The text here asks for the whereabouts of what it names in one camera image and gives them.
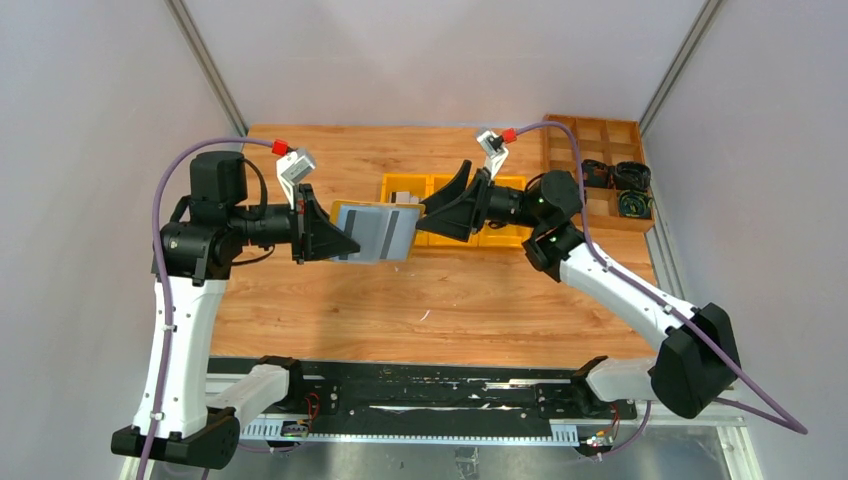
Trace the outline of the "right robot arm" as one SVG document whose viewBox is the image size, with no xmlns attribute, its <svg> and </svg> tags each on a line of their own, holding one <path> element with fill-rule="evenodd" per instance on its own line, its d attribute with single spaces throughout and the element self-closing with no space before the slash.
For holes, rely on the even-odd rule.
<svg viewBox="0 0 848 480">
<path fill-rule="evenodd" d="M 464 161 L 422 204 L 417 229 L 457 241 L 487 222 L 530 229 L 522 247 L 535 270 L 589 295 L 655 350 L 654 359 L 600 356 L 581 367 L 572 383 L 584 412 L 618 400 L 657 401 L 693 419 L 737 379 L 726 363 L 739 360 L 727 312 L 665 293 L 605 254 L 572 220 L 582 202 L 571 173 L 551 170 L 515 189 Z"/>
</svg>

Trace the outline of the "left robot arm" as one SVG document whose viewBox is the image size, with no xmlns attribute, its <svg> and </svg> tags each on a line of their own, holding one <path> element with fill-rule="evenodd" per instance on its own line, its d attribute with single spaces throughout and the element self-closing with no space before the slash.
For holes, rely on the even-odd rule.
<svg viewBox="0 0 848 480">
<path fill-rule="evenodd" d="M 114 432 L 116 455 L 207 470 L 224 468 L 241 430 L 276 406 L 314 418 L 321 396 L 291 357 L 267 355 L 222 393 L 206 394 L 214 324 L 245 247 L 271 254 L 287 245 L 296 263 L 359 251 L 333 225 L 306 177 L 316 166 L 303 148 L 277 146 L 276 177 L 286 200 L 247 203 L 252 163 L 234 151 L 209 151 L 190 163 L 190 192 L 166 223 L 153 227 L 155 333 L 143 396 L 130 423 Z"/>
</svg>

